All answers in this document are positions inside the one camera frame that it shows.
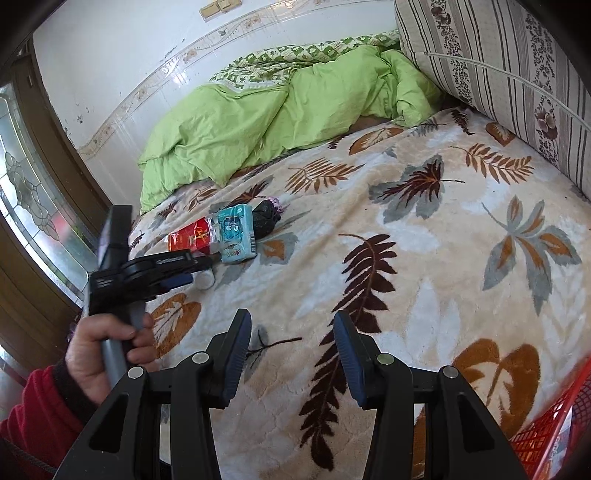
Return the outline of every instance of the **gray handle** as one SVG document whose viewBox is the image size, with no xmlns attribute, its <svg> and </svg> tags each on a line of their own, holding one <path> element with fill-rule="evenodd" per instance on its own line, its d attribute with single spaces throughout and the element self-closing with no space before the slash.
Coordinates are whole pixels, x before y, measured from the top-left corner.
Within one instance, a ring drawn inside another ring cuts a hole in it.
<svg viewBox="0 0 591 480">
<path fill-rule="evenodd" d="M 144 301 L 135 301 L 126 306 L 124 312 L 119 312 L 118 317 L 122 321 L 128 320 L 136 330 L 144 328 L 144 313 L 146 303 Z M 126 354 L 133 348 L 129 341 L 121 342 L 119 340 L 107 339 L 102 342 L 103 362 L 105 371 L 109 378 L 111 388 L 125 375 L 132 365 L 127 361 Z"/>
</svg>

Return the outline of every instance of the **green duvet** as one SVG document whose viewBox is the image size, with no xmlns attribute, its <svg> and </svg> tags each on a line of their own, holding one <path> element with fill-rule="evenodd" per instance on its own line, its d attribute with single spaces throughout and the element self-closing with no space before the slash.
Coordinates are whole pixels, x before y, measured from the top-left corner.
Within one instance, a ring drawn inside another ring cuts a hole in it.
<svg viewBox="0 0 591 480">
<path fill-rule="evenodd" d="M 361 115 L 410 127 L 438 110 L 441 91 L 401 52 L 397 32 L 272 48 L 241 57 L 179 102 L 138 160 L 142 211 L 210 177 L 346 132 Z"/>
</svg>

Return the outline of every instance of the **hand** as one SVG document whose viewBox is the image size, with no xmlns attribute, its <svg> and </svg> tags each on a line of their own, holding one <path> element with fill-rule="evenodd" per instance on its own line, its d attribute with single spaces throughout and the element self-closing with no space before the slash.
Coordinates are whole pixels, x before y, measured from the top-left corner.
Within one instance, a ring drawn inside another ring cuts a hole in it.
<svg viewBox="0 0 591 480">
<path fill-rule="evenodd" d="M 141 365 L 148 372 L 158 369 L 154 362 L 153 326 L 154 320 L 148 313 L 144 315 L 144 328 L 139 332 L 111 314 L 101 313 L 80 320 L 66 352 L 66 367 L 89 399 L 100 405 L 111 391 L 100 348 L 102 340 L 133 339 L 135 348 L 127 353 L 127 360 Z"/>
</svg>

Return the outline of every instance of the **red plastic basket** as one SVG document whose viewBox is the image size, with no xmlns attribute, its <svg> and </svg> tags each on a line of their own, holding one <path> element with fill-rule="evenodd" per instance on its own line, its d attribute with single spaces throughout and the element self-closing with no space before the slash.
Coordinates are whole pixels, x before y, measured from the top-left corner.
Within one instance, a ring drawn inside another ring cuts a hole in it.
<svg viewBox="0 0 591 480">
<path fill-rule="evenodd" d="M 571 425 L 565 460 L 591 421 L 591 358 L 569 389 L 538 419 L 511 439 L 513 450 L 532 480 L 547 476 L 547 460 L 569 410 Z"/>
</svg>

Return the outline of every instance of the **floral pillowcase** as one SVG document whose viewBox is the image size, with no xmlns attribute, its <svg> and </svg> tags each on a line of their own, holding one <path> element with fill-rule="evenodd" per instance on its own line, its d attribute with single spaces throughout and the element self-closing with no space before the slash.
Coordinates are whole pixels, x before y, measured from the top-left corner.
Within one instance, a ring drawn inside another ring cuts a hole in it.
<svg viewBox="0 0 591 480">
<path fill-rule="evenodd" d="M 591 98 L 533 15 L 516 0 L 396 4 L 402 50 L 419 69 L 529 143 L 591 195 Z"/>
</svg>

